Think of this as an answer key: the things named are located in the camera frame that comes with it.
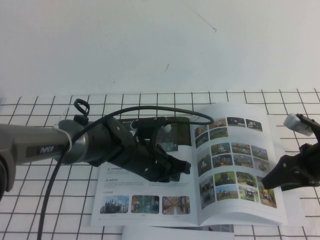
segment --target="photo of vehicle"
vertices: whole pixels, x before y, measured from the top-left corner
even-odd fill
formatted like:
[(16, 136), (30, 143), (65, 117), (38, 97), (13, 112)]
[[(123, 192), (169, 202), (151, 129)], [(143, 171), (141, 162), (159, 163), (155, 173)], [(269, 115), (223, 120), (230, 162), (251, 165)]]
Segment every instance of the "photo of vehicle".
[(246, 168), (254, 168), (254, 164), (252, 162), (252, 157), (242, 154), (233, 154), (234, 165), (246, 167)]
[(246, 126), (248, 127), (248, 129), (254, 129), (257, 130), (259, 132), (262, 132), (262, 125), (260, 122), (258, 121), (253, 121), (250, 119), (246, 119)]
[(195, 139), (195, 148), (197, 149), (198, 147), (200, 147), (202, 144), (208, 142), (209, 140), (209, 136), (208, 136), (208, 132), (203, 133), (202, 135), (198, 136)]
[(269, 160), (268, 153), (266, 149), (251, 145), (252, 155), (259, 159)]
[(188, 196), (164, 196), (162, 198), (162, 214), (182, 215), (190, 213), (190, 199)]
[(200, 188), (200, 199), (201, 199), (201, 209), (214, 203), (215, 199), (215, 188), (214, 188), (214, 178), (209, 176), (199, 183)]
[(212, 165), (214, 168), (232, 166), (233, 162), (231, 154), (214, 156), (212, 158)]
[(219, 143), (211, 146), (212, 156), (219, 155), (219, 154), (229, 154), (229, 153), (231, 153), (231, 150), (230, 150), (230, 143), (228, 142)]
[(265, 189), (262, 183), (262, 177), (257, 176), (257, 183), (259, 189), (260, 202), (263, 205), (267, 205), (269, 207), (277, 208), (275, 192), (273, 189)]
[(225, 171), (214, 175), (214, 182), (216, 186), (225, 184), (235, 184), (236, 176), (233, 171)]
[(215, 129), (220, 127), (226, 127), (227, 121), (225, 118), (214, 119), (214, 122), (209, 125), (209, 129)]
[(243, 200), (248, 200), (252, 202), (259, 202), (258, 190), (250, 186), (239, 186), (239, 195)]
[(100, 214), (126, 214), (129, 208), (129, 196), (104, 196)]
[(266, 172), (266, 173), (270, 172), (269, 162), (267, 162), (265, 160), (254, 157), (253, 158), (253, 165), (254, 165), (255, 169), (258, 169), (262, 172)]
[(205, 172), (212, 169), (211, 167), (211, 156), (210, 148), (205, 148), (196, 155), (198, 176), (200, 177)]
[(228, 137), (228, 130), (226, 127), (216, 128), (209, 132), (210, 140)]
[(194, 137), (197, 138), (206, 131), (208, 131), (208, 125), (200, 125), (194, 130)]
[(257, 180), (256, 178), (247, 172), (237, 171), (236, 172), (236, 179), (238, 184), (248, 185), (251, 187), (257, 187)]
[(232, 146), (232, 152), (235, 154), (251, 155), (249, 144), (233, 142), (231, 143), (231, 146)]
[(216, 199), (218, 201), (225, 200), (225, 199), (237, 199), (238, 190), (237, 185), (226, 185), (226, 186), (219, 186), (216, 188)]
[(231, 117), (227, 117), (226, 120), (228, 122), (228, 126), (242, 127), (242, 128), (246, 127), (246, 123), (243, 118), (231, 116)]
[(158, 214), (159, 196), (133, 195), (131, 212), (133, 214)]

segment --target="black cable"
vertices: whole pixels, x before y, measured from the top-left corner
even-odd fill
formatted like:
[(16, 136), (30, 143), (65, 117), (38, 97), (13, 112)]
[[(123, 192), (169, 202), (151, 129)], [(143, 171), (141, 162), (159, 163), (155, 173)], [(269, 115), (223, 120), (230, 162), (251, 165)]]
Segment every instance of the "black cable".
[[(208, 115), (202, 114), (200, 112), (196, 112), (196, 111), (190, 111), (190, 110), (185, 110), (185, 109), (180, 109), (180, 108), (175, 108), (175, 107), (166, 107), (166, 106), (133, 106), (133, 107), (128, 107), (128, 108), (124, 108), (115, 112), (112, 112), (110, 114), (107, 114), (101, 118), (99, 118), (98, 120), (94, 121), (93, 123), (91, 123), (90, 125), (86, 126), (82, 131), (80, 131), (79, 133), (77, 133), (73, 138), (72, 138), (72, 145), (75, 144), (75, 142), (86, 132), (88, 132), (89, 130), (91, 130), (92, 128), (94, 128), (95, 126), (97, 126), (98, 124), (102, 123), (103, 121), (105, 121), (106, 119), (112, 118), (116, 115), (119, 114), (123, 114), (123, 113), (127, 113), (127, 112), (131, 112), (131, 111), (135, 111), (135, 110), (163, 110), (163, 111), (170, 111), (170, 112), (178, 112), (178, 113), (184, 113), (184, 114), (190, 114), (190, 115), (195, 115), (195, 116), (199, 116), (205, 119), (208, 119), (209, 121), (207, 122), (197, 122), (197, 121), (191, 121), (191, 122), (183, 122), (183, 121), (170, 121), (169, 124), (177, 124), (177, 123), (182, 123), (182, 124), (190, 124), (190, 125), (209, 125), (211, 123), (214, 122), (214, 119)], [(59, 160), (57, 161), (55, 168), (52, 172), (51, 178), (49, 180), (48, 186), (46, 188), (45, 191), (45, 195), (43, 198), (43, 204), (42, 204), (42, 208), (41, 208), (41, 214), (40, 214), (40, 220), (39, 220), (39, 227), (38, 227), (38, 234), (37, 234), (37, 240), (41, 240), (42, 238), (42, 232), (44, 229), (44, 222), (45, 222), (45, 216), (46, 216), (46, 209), (47, 209), (47, 205), (48, 205), (48, 200), (49, 200), (49, 196), (51, 193), (51, 189), (53, 187), (54, 181), (56, 179), (56, 176), (58, 174), (58, 171), (60, 169), (60, 166), (62, 164), (62, 160), (64, 158), (64, 156), (66, 155), (68, 149), (69, 149), (70, 143), (68, 142), (65, 146), (65, 148), (63, 149), (61, 156), (59, 158)]]

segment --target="black grid lines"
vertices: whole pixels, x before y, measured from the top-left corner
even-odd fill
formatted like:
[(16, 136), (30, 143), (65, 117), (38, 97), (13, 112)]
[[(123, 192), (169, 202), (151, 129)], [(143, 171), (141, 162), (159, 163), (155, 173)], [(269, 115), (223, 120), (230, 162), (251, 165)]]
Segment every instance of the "black grid lines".
[[(41, 97), (34, 98), (33, 102), (24, 100), (23, 97), (14, 101), (0, 103), (0, 124), (28, 125), (36, 127), (52, 127), (64, 114), (65, 119), (73, 119), (77, 114), (73, 101), (78, 96), (52, 97), (44, 101)], [(90, 121), (119, 109), (157, 105), (177, 107), (189, 110), (200, 110), (209, 104), (218, 102), (236, 102), (256, 105), (265, 110), (276, 125), (281, 142), (288, 155), (299, 152), (299, 146), (315, 141), (315, 136), (303, 136), (287, 130), (283, 121), (286, 116), (293, 113), (306, 114), (309, 118), (320, 122), (320, 98), (315, 89), (310, 91), (279, 90), (279, 91), (225, 91), (225, 92), (184, 92), (184, 93), (146, 93), (146, 94), (108, 94), (81, 96), (89, 99), (91, 113)], [(154, 113), (136, 111), (125, 113), (118, 118), (137, 118), (155, 116), (175, 116), (176, 113), (167, 114), (160, 110)], [(15, 186), (12, 191), (3, 197), (13, 204), (3, 207), (0, 203), (0, 239), (33, 239), (38, 230), (41, 199), (43, 199), (48, 179), (55, 166), (55, 161), (47, 159), (32, 164), (17, 166)], [(61, 166), (50, 197), (44, 235), (48, 239), (89, 239), (90, 236), (99, 239), (121, 239), (121, 227), (91, 228), (91, 200), (95, 195), (97, 179), (93, 178), (94, 169), (85, 163), (72, 166)], [(290, 228), (285, 227), (235, 227), (235, 239), (272, 239), (272, 240), (301, 240), (320, 238), (320, 189), (304, 188), (299, 191), (302, 205), (305, 210), (310, 227)], [(24, 205), (19, 200), (28, 200)]]

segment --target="white paper sheet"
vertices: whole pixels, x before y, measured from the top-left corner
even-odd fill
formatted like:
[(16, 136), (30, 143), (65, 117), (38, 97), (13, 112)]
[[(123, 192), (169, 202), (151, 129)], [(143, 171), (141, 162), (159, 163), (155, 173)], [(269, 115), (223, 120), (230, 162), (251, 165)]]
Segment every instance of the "white paper sheet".
[(234, 240), (233, 232), (197, 231), (155, 226), (125, 226), (122, 240)]

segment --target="photo of building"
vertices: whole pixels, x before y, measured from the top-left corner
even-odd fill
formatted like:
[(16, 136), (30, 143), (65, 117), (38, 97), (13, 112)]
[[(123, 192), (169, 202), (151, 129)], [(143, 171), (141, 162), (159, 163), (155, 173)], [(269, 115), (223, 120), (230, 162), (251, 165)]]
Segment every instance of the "photo of building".
[(129, 196), (104, 196), (100, 214), (126, 214), (129, 208)]
[(159, 196), (133, 195), (131, 212), (134, 214), (158, 214)]
[(190, 213), (188, 196), (164, 196), (162, 198), (162, 213), (164, 215), (182, 215)]

